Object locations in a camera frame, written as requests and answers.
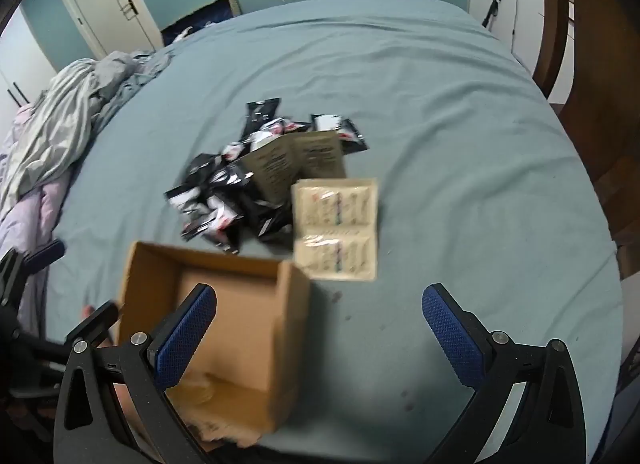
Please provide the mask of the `brown cardboard box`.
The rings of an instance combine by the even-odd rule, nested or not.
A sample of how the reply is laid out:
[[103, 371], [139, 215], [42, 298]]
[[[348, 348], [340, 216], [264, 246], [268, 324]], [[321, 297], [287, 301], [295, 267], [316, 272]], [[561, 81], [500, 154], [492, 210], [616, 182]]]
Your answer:
[[214, 289], [216, 317], [169, 398], [203, 444], [254, 446], [294, 409], [310, 282], [290, 260], [135, 242], [118, 340], [152, 332], [199, 283]]

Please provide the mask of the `beige twin sachet pack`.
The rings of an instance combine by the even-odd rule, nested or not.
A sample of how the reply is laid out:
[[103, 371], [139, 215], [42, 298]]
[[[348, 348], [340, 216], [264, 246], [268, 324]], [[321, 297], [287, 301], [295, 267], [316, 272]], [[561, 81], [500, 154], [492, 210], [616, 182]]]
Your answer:
[[302, 179], [292, 187], [294, 262], [312, 280], [378, 275], [378, 182]]

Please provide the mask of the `lilac duvet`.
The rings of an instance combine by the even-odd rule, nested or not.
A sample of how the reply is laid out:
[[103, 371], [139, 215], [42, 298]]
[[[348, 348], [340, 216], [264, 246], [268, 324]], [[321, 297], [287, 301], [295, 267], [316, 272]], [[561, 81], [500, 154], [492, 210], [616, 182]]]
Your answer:
[[[32, 106], [21, 106], [1, 146], [1, 179], [6, 176], [9, 156], [27, 123]], [[30, 254], [52, 240], [58, 215], [70, 185], [70, 171], [64, 172], [48, 184], [26, 193], [1, 221], [1, 256], [15, 248]], [[24, 330], [37, 337], [44, 336], [44, 308], [48, 270], [42, 269], [26, 281], [18, 320]]]

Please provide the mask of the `grey crumpled blanket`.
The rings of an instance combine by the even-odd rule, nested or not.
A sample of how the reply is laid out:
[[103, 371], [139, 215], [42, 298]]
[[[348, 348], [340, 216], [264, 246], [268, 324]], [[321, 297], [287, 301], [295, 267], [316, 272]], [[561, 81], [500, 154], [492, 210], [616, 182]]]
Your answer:
[[1, 213], [78, 162], [114, 115], [170, 65], [172, 53], [115, 51], [58, 72], [1, 148]]

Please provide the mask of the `white wardrobe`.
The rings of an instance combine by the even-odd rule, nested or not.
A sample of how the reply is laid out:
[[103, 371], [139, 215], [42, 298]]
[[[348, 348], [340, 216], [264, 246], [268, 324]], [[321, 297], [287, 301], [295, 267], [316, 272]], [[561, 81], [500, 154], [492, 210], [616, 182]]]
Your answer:
[[36, 42], [21, 6], [1, 33], [0, 68], [0, 130], [4, 139], [17, 111], [34, 102], [56, 74]]

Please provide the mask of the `olive folded paper leaflet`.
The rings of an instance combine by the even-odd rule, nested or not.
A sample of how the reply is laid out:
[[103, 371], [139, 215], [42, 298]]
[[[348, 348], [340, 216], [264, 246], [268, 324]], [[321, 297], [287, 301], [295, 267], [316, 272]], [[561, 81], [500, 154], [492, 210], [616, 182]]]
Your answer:
[[240, 165], [272, 204], [286, 201], [299, 179], [346, 177], [341, 141], [333, 130], [281, 136], [242, 156]]

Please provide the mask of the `black white snack packet right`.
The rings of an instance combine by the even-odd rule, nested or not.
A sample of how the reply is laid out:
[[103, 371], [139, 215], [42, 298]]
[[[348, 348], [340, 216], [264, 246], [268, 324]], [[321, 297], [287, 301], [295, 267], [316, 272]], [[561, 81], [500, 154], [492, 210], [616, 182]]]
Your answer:
[[340, 114], [312, 114], [311, 128], [315, 132], [336, 132], [344, 154], [353, 154], [369, 149], [366, 139], [352, 120]]

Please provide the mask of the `black snack packet far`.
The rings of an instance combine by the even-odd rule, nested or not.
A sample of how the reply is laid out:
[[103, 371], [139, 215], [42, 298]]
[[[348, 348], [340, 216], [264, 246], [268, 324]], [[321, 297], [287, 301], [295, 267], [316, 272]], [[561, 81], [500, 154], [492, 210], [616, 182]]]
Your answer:
[[271, 122], [276, 117], [280, 102], [280, 98], [248, 102], [241, 139], [246, 140], [251, 134], [257, 132], [259, 128]]

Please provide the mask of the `white door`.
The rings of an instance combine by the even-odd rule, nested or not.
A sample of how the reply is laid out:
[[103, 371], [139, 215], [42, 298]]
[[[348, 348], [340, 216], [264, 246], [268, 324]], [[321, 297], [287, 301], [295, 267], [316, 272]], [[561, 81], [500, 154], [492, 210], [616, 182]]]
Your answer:
[[98, 58], [113, 51], [155, 51], [162, 34], [144, 0], [62, 0], [82, 38]]

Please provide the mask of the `brown wooden furniture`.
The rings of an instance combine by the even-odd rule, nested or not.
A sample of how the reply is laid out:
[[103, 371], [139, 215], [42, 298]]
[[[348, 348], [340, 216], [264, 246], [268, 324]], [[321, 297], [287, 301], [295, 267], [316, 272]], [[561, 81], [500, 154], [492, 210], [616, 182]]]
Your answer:
[[534, 81], [550, 94], [567, 33], [574, 74], [559, 120], [597, 192], [622, 278], [639, 270], [639, 0], [544, 0]]

